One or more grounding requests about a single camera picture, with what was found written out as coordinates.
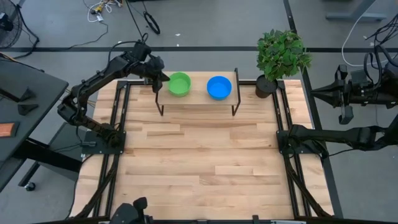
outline bowl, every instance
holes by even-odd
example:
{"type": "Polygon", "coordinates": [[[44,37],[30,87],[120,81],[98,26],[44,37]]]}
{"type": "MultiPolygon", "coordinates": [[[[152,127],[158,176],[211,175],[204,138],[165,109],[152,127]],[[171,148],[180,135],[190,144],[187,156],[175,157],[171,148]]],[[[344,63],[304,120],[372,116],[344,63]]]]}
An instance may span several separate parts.
{"type": "Polygon", "coordinates": [[[222,76],[215,76],[207,82],[207,92],[215,100],[223,100],[231,93],[231,82],[222,76]]]}
{"type": "Polygon", "coordinates": [[[191,78],[183,72],[176,72],[170,76],[169,91],[177,97],[186,96],[191,88],[191,78]]]}

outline black table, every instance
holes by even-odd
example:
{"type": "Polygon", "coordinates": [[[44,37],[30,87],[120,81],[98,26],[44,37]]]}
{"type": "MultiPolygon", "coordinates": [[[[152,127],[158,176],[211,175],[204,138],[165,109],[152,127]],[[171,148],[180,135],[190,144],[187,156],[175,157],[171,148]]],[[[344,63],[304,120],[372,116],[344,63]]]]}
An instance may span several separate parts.
{"type": "MultiPolygon", "coordinates": [[[[81,161],[53,152],[49,145],[29,138],[36,126],[62,96],[68,83],[40,70],[3,59],[0,60],[0,68],[0,87],[3,80],[7,82],[8,89],[29,87],[35,94],[34,98],[20,103],[7,98],[0,100],[0,123],[19,122],[14,137],[0,138],[0,191],[26,159],[78,172],[81,161]],[[18,113],[18,104],[38,104],[39,107],[22,116],[18,113]]],[[[38,168],[37,162],[32,168],[38,168]]],[[[23,182],[29,180],[29,176],[34,172],[35,170],[30,170],[23,182]]]]}

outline wooden tabletop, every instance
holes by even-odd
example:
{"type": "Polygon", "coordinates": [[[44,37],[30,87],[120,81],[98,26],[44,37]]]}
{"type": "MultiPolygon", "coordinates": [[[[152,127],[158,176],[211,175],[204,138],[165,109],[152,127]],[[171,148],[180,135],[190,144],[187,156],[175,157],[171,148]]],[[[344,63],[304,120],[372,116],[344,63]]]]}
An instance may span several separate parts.
{"type": "MultiPolygon", "coordinates": [[[[175,72],[165,72],[171,76],[175,72]]],[[[169,84],[164,83],[164,88],[160,89],[158,103],[160,105],[237,105],[238,88],[236,84],[235,72],[184,72],[191,78],[191,89],[189,94],[184,97],[173,96],[169,92],[169,84]],[[224,100],[214,100],[207,92],[207,81],[214,76],[227,78],[232,89],[229,96],[224,100]]]]}
{"type": "MultiPolygon", "coordinates": [[[[311,128],[300,80],[285,80],[285,85],[293,122],[311,128]]],[[[161,116],[151,87],[132,86],[113,212],[121,203],[147,197],[146,214],[156,220],[293,218],[284,162],[277,149],[272,97],[258,98],[254,85],[240,88],[241,106],[235,117],[230,107],[192,105],[169,106],[161,116]]],[[[100,123],[109,122],[115,89],[116,82],[111,82],[99,91],[94,119],[100,123]]],[[[279,100],[284,114],[280,94],[279,100]]],[[[95,155],[83,164],[72,215],[96,190],[102,158],[95,155]]],[[[307,188],[333,213],[318,156],[301,154],[300,158],[307,188]]]]}

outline potted plant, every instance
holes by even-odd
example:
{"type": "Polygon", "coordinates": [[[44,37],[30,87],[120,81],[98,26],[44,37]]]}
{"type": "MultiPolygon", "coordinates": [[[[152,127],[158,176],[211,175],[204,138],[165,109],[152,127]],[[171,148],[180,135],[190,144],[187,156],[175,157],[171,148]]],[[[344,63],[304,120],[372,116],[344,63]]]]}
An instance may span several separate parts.
{"type": "Polygon", "coordinates": [[[277,79],[309,67],[311,56],[305,52],[301,38],[290,30],[271,30],[258,41],[257,68],[264,72],[256,81],[256,95],[266,98],[277,89],[277,79]]]}

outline green leaves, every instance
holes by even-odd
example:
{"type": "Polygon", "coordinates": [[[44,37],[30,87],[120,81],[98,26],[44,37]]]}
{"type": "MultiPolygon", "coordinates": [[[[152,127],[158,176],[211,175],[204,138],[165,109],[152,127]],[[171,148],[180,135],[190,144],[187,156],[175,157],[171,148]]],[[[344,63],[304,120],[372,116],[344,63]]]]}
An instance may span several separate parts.
{"type": "Polygon", "coordinates": [[[311,56],[306,53],[301,38],[287,30],[272,29],[257,42],[257,67],[269,80],[295,75],[300,67],[310,66],[311,56]]]}

